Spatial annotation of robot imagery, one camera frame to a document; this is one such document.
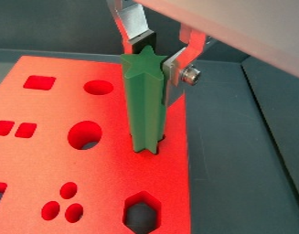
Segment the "green block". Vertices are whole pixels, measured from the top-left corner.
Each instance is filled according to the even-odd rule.
[[[130,129],[136,152],[149,149],[157,154],[158,142],[165,137],[166,106],[163,105],[166,79],[162,62],[151,46],[139,54],[122,55],[124,92]]]

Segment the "small circular hole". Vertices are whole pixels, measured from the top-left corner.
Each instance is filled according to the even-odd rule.
[[[51,201],[42,209],[42,218],[46,220],[54,220],[60,212],[60,205],[56,201]]]
[[[114,86],[104,80],[92,80],[86,83],[84,90],[92,95],[106,95],[114,91]]]
[[[66,220],[70,223],[76,223],[83,217],[83,206],[80,204],[72,204],[66,210]]]
[[[74,182],[68,182],[62,186],[60,189],[62,198],[70,199],[76,195],[76,193],[78,193],[78,185]]]
[[[103,131],[100,126],[91,121],[79,122],[71,128],[67,140],[70,145],[78,150],[88,150],[94,148],[100,139]]]

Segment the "red foam board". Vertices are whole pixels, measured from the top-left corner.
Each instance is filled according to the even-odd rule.
[[[139,201],[151,233],[191,233],[183,97],[165,135],[159,155],[134,152],[122,65],[22,57],[0,85],[0,234],[131,234]]]

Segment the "hexagonal hole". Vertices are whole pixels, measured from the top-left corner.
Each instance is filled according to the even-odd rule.
[[[124,202],[123,224],[135,234],[149,234],[162,224],[162,203],[147,192],[128,197]]]

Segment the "screw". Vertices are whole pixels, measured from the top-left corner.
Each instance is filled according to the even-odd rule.
[[[190,85],[195,85],[199,81],[202,72],[198,70],[194,65],[190,65],[183,71],[182,71],[182,80],[189,83]]]

